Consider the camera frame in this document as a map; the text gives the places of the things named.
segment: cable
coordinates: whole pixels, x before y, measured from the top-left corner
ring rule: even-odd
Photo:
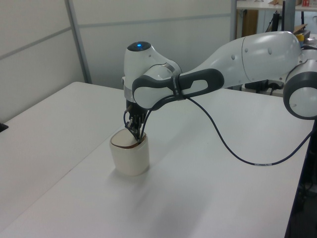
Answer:
[[[142,127],[142,132],[141,132],[141,136],[140,138],[143,138],[143,134],[144,134],[144,129],[145,129],[145,126],[146,126],[146,123],[148,121],[148,118],[151,114],[151,112],[155,109],[155,107],[161,103],[163,100],[167,99],[167,98],[171,98],[171,97],[174,97],[174,95],[170,95],[170,96],[166,96],[162,99],[160,99],[159,101],[157,101],[154,106],[149,109],[149,112],[147,113],[146,117],[145,117],[145,120],[144,120],[144,123],[143,123],[143,127]],[[311,137],[311,135],[313,135],[316,131],[317,131],[317,128],[313,129],[306,137],[305,139],[299,144],[299,146],[291,153],[289,154],[288,156],[286,156],[284,159],[282,160],[279,160],[277,162],[274,162],[274,163],[269,163],[269,164],[257,164],[257,163],[252,163],[252,162],[249,162],[249,161],[246,161],[242,158],[240,158],[239,156],[237,156],[230,148],[229,146],[226,144],[226,142],[224,141],[224,139],[222,138],[222,135],[220,134],[220,131],[218,130],[218,127],[216,126],[214,120],[212,119],[212,117],[210,116],[210,114],[199,104],[197,103],[196,101],[194,101],[193,99],[189,98],[189,97],[186,97],[184,95],[184,99],[188,99],[189,101],[191,101],[192,103],[194,103],[196,106],[198,106],[207,116],[208,118],[210,119],[210,121],[212,122],[219,138],[221,139],[221,142],[223,143],[223,145],[226,147],[226,149],[234,156],[236,157],[238,160],[242,161],[243,163],[246,163],[248,165],[253,165],[253,166],[273,166],[273,165],[278,165],[286,160],[288,160],[289,158],[291,158],[304,144],[305,142]]]
[[[272,96],[274,90],[275,90],[274,87],[272,87],[272,90],[271,90],[271,92],[269,93],[270,96]]]
[[[189,101],[191,101],[192,103],[196,104],[196,106],[198,106],[198,107],[209,117],[209,119],[210,119],[210,121],[212,122],[214,128],[216,129],[216,132],[217,132],[219,138],[221,139],[223,145],[227,148],[227,150],[228,150],[234,157],[236,157],[238,160],[242,161],[243,163],[249,164],[249,165],[254,165],[254,166],[272,166],[272,165],[278,165],[278,164],[280,164],[280,163],[282,163],[282,162],[288,160],[289,158],[291,158],[291,157],[303,146],[303,144],[308,140],[308,138],[310,138],[310,136],[316,132],[316,128],[313,129],[313,130],[305,137],[305,139],[302,141],[302,143],[300,143],[300,145],[299,145],[290,155],[288,155],[287,157],[285,157],[285,158],[282,159],[282,160],[279,160],[279,161],[277,161],[277,162],[270,163],[270,164],[256,164],[256,163],[252,163],[252,162],[249,162],[249,161],[246,161],[246,160],[241,159],[239,156],[237,156],[237,155],[229,148],[229,146],[228,146],[228,145],[226,144],[226,142],[223,140],[223,138],[222,138],[222,136],[221,136],[221,134],[220,134],[220,132],[219,132],[219,130],[218,130],[216,124],[214,123],[212,117],[209,115],[209,113],[208,113],[200,104],[198,104],[196,101],[194,101],[194,100],[191,99],[191,98],[188,98],[188,97],[186,97],[186,96],[185,96],[185,98],[188,99]]]
[[[164,97],[164,98],[158,100],[158,101],[153,105],[153,107],[151,107],[151,108],[149,109],[149,112],[147,113],[147,115],[146,115],[146,117],[145,117],[145,119],[144,119],[144,123],[143,123],[143,127],[142,127],[142,132],[141,132],[140,140],[142,140],[142,138],[143,138],[145,125],[146,125],[146,123],[147,123],[147,121],[148,121],[148,118],[149,118],[151,112],[152,112],[152,111],[155,109],[155,107],[156,107],[158,104],[160,104],[163,100],[165,100],[165,99],[167,99],[167,98],[172,98],[172,97],[174,97],[174,95],[169,95],[169,96],[166,96],[166,97]]]

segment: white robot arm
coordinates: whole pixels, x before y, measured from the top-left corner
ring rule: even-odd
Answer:
[[[155,104],[158,109],[168,102],[284,74],[288,74],[284,88],[287,110],[302,119],[317,119],[315,52],[302,51],[289,32],[263,33],[229,42],[195,69],[181,73],[175,62],[161,56],[149,43],[133,43],[124,59],[130,124],[137,135],[144,115]]]

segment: white cup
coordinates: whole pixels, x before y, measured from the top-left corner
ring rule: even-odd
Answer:
[[[149,140],[146,134],[140,144],[128,129],[117,132],[110,140],[116,169],[129,176],[140,175],[149,167]]]

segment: cup rim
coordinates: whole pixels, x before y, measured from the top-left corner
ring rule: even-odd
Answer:
[[[145,139],[146,139],[146,137],[147,137],[146,133],[144,133],[144,136],[143,136],[143,138],[142,138],[142,140],[141,140],[140,143],[139,143],[139,142],[136,142],[135,144],[129,145],[129,146],[120,146],[120,145],[113,144],[112,139],[113,139],[120,131],[118,131],[115,135],[113,135],[113,136],[111,137],[111,139],[110,139],[110,144],[113,145],[113,146],[115,146],[115,147],[122,148],[122,149],[132,149],[132,148],[135,148],[135,147],[141,145],[142,142],[145,141]]]

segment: white table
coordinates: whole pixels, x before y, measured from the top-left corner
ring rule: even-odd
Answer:
[[[72,83],[0,133],[0,231],[121,124],[122,90]]]
[[[284,158],[313,126],[278,97],[223,89],[197,101],[230,148],[252,162]],[[119,174],[108,138],[0,237],[284,237],[308,143],[277,166],[244,164],[188,100],[153,112],[146,133],[145,174]]]
[[[268,4],[272,0],[255,1],[255,0],[239,0],[237,1],[237,9],[249,10],[282,10],[282,5]],[[317,11],[317,7],[295,6],[295,11]]]

